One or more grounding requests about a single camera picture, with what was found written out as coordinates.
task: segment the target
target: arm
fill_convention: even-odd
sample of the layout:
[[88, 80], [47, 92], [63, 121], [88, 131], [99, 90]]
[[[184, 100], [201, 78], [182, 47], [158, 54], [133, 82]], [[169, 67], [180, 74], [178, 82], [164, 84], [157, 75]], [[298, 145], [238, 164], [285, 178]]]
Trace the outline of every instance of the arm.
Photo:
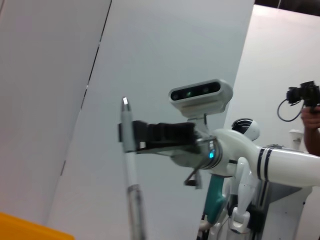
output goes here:
[[320, 156], [320, 113], [311, 114], [310, 108], [305, 107], [301, 112], [301, 118], [304, 124], [304, 143], [310, 154]]

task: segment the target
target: camera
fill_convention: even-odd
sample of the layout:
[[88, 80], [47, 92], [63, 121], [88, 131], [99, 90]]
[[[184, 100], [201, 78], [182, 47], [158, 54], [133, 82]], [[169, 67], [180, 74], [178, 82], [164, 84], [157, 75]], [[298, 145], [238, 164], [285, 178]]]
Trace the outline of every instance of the camera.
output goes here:
[[286, 100], [292, 105], [304, 100], [306, 107], [314, 109], [320, 104], [319, 86], [315, 85], [314, 81], [301, 83], [300, 86], [289, 87], [289, 91], [286, 92]]
[[186, 118], [222, 113], [233, 96], [229, 83], [213, 79], [172, 89], [170, 103]]

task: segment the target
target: gray wall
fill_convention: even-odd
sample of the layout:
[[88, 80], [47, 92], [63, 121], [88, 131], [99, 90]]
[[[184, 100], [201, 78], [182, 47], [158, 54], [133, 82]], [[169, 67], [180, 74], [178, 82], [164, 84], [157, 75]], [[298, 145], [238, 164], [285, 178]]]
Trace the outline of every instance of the gray wall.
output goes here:
[[[77, 240], [129, 239], [122, 146], [122, 96], [136, 120], [186, 121], [170, 105], [175, 87], [222, 78], [234, 84], [253, 0], [116, 0], [71, 142], [48, 226]], [[221, 128], [226, 113], [210, 116]], [[149, 240], [194, 240], [203, 189], [183, 186], [191, 169], [169, 158], [137, 156]]]

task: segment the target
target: hand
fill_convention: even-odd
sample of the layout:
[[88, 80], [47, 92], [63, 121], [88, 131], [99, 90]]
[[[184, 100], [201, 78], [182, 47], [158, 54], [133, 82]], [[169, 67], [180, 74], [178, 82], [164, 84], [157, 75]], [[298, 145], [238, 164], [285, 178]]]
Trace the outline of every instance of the hand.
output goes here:
[[310, 107], [305, 107], [301, 111], [301, 118], [307, 129], [320, 128], [320, 106], [316, 106], [314, 110], [316, 113], [310, 113]]

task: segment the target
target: ceiling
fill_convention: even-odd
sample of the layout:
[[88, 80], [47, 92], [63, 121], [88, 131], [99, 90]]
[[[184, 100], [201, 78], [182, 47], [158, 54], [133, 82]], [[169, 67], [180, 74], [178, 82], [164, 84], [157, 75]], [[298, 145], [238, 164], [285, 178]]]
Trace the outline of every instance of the ceiling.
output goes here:
[[320, 0], [256, 0], [255, 4], [320, 16]]

